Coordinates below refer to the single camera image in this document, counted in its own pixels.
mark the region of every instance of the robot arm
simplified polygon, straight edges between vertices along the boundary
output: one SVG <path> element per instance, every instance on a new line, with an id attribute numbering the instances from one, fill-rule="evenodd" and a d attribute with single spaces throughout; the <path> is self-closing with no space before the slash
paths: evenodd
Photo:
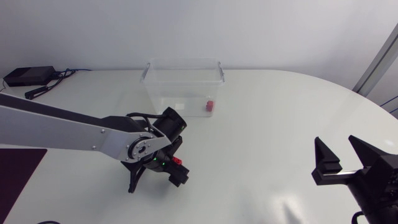
<path id="1" fill-rule="evenodd" d="M 131 193 L 145 167 L 168 172 L 177 186 L 184 184 L 189 170 L 173 154 L 187 124 L 171 108 L 152 117 L 158 118 L 153 125 L 147 117 L 146 123 L 128 116 L 99 119 L 0 93 L 0 143 L 102 152 L 132 172 Z"/>
<path id="2" fill-rule="evenodd" d="M 312 177 L 317 185 L 345 184 L 370 224 L 398 223 L 398 155 L 388 154 L 354 136 L 349 141 L 363 169 L 340 172 L 339 158 L 321 139 L 315 139 L 316 168 Z"/>

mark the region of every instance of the white wall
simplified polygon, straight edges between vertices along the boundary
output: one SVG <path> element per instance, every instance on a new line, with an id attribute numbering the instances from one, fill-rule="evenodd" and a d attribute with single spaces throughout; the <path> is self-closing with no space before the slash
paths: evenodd
<path id="1" fill-rule="evenodd" d="M 397 9 L 397 0 L 3 0 L 0 77 L 16 67 L 216 57 L 224 68 L 289 70 L 352 88 Z"/>

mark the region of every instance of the cable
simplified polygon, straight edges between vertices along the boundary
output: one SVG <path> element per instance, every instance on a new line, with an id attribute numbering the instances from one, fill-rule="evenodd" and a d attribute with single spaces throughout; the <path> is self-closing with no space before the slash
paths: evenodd
<path id="1" fill-rule="evenodd" d="M 150 122 L 149 122 L 149 119 L 147 118 L 147 117 L 145 117 L 145 116 L 142 116 L 142 115 L 130 115 L 130 114 L 134 114 L 134 113 L 129 113 L 129 114 L 127 114 L 126 116 L 128 116 L 128 117 L 135 117 L 135 116 L 137 116 L 137 117 L 141 117 L 141 118 L 144 118 L 145 119 L 145 121 L 146 121 L 146 123 L 147 123 L 147 127 L 148 127 L 148 132 L 150 132 L 151 131 L 151 125 L 150 125 Z"/>
<path id="2" fill-rule="evenodd" d="M 151 125 L 150 125 L 150 122 L 149 122 L 149 119 L 148 118 L 155 118 L 155 119 L 158 119 L 158 118 L 165 118 L 165 117 L 167 117 L 167 115 L 164 115 L 164 114 L 161 114 L 161 115 L 154 115 L 154 114 L 144 114 L 144 113 L 136 113 L 136 112 L 134 112 L 134 113 L 129 113 L 129 114 L 127 114 L 126 116 L 128 116 L 128 117 L 135 117 L 135 116 L 137 116 L 137 117 L 141 117 L 141 118 L 144 118 L 145 119 L 145 121 L 147 122 L 147 125 L 148 125 L 148 132 L 151 132 Z"/>
<path id="3" fill-rule="evenodd" d="M 351 224 L 358 224 L 357 218 L 363 215 L 363 212 L 356 212 L 351 219 Z"/>
<path id="4" fill-rule="evenodd" d="M 41 95 L 43 95 L 43 94 L 46 94 L 47 92 L 49 92 L 50 90 L 52 90 L 54 87 L 56 87 L 59 83 L 61 83 L 62 80 L 66 79 L 66 78 L 69 78 L 69 77 L 72 76 L 74 73 L 76 73 L 77 71 L 81 71 L 81 70 L 84 70 L 84 71 L 91 71 L 90 69 L 80 69 L 80 68 L 79 68 L 79 69 L 69 69 L 69 68 L 67 68 L 65 71 L 54 72 L 53 75 L 56 76 L 56 77 L 58 77 L 57 82 L 55 82 L 55 83 L 54 83 L 53 85 L 51 85 L 51 86 L 48 86 L 48 87 L 47 87 L 47 90 L 45 90 L 45 91 L 39 93 L 38 95 L 31 96 L 29 99 L 30 99 L 30 100 L 33 100 L 34 98 L 37 98 L 37 97 L 39 97 L 39 96 L 41 96 Z"/>
<path id="5" fill-rule="evenodd" d="M 4 85 L 4 80 L 2 80 L 2 87 L 3 88 L 0 90 L 0 92 L 6 89 L 6 86 Z"/>
<path id="6" fill-rule="evenodd" d="M 38 224 L 60 224 L 60 223 L 56 222 L 56 221 L 44 221 L 44 222 L 40 222 Z"/>
<path id="7" fill-rule="evenodd" d="M 396 96 L 396 97 L 394 97 L 393 99 L 391 99 L 391 100 L 389 100 L 389 101 L 387 101 L 387 102 L 383 103 L 383 104 L 382 104 L 382 105 L 380 105 L 380 106 L 384 106 L 384 105 L 386 105 L 386 104 L 390 103 L 392 100 L 394 100 L 394 99 L 396 99 L 396 98 L 398 98 L 398 96 Z"/>
<path id="8" fill-rule="evenodd" d="M 396 110 L 398 110 L 398 108 L 393 109 L 392 111 L 390 111 L 390 113 L 392 113 L 392 112 L 394 112 L 394 111 L 396 111 Z"/>
<path id="9" fill-rule="evenodd" d="M 144 114 L 144 113 L 129 113 L 126 116 L 132 117 L 132 116 L 140 116 L 140 117 L 147 117 L 147 118 L 165 118 L 167 115 L 161 114 L 161 115 L 154 115 L 154 114 Z"/>

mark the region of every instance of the transparent storage bin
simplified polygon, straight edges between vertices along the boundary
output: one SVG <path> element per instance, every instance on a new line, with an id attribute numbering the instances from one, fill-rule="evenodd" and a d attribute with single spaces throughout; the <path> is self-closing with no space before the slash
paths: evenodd
<path id="1" fill-rule="evenodd" d="M 171 107 L 181 116 L 209 117 L 224 73 L 212 58 L 153 58 L 141 82 L 158 114 Z"/>

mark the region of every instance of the white table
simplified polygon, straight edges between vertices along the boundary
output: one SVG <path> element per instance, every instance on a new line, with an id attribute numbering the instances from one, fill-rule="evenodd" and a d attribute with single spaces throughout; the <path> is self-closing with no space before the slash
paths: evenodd
<path id="1" fill-rule="evenodd" d="M 36 100 L 97 117 L 153 113 L 140 74 L 79 72 Z M 361 164 L 348 136 L 397 154 L 398 120 L 307 75 L 227 70 L 225 77 L 213 117 L 185 118 L 176 153 L 190 169 L 185 185 L 176 188 L 167 174 L 147 170 L 129 194 L 129 172 L 120 162 L 51 149 L 6 223 L 349 223 L 359 207 L 348 188 L 316 186 L 312 179 L 314 139 L 320 136 L 344 170 L 356 170 Z M 13 94 L 31 89 L 13 88 Z"/>

